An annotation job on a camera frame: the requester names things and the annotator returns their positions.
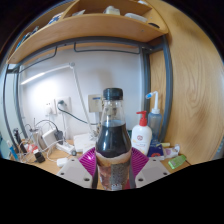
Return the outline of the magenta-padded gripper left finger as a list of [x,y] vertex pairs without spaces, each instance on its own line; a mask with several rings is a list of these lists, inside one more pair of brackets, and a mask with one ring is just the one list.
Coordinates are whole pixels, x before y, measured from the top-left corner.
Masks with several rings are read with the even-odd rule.
[[98,169],[95,149],[92,148],[80,158],[71,158],[59,170],[57,176],[84,188],[96,189],[98,185]]

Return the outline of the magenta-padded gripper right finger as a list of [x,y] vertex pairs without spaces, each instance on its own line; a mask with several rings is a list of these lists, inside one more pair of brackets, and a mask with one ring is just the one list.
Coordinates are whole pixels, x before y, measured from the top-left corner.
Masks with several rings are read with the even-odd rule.
[[148,158],[139,150],[132,149],[129,171],[129,185],[131,189],[146,186],[169,174],[170,172],[157,158]]

